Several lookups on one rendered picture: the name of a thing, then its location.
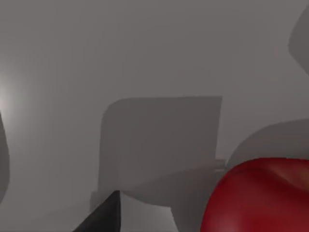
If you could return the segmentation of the red apple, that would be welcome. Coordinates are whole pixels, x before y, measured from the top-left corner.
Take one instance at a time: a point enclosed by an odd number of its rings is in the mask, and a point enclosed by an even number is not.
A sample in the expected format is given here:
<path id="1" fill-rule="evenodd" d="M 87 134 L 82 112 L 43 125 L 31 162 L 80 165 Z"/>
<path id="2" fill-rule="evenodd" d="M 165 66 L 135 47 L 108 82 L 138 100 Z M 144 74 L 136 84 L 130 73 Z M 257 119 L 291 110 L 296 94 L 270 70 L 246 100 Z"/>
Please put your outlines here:
<path id="1" fill-rule="evenodd" d="M 309 232 L 309 160 L 236 165 L 215 186 L 200 232 Z"/>

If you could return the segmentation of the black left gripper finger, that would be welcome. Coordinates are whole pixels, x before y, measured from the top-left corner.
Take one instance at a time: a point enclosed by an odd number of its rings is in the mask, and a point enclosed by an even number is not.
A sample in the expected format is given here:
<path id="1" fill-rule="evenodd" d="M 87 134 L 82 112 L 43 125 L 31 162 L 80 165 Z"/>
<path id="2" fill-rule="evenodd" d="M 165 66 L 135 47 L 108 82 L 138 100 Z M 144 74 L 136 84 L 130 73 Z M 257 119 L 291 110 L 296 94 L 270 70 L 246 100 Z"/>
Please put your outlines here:
<path id="1" fill-rule="evenodd" d="M 120 232 L 121 198 L 116 190 L 72 232 Z"/>

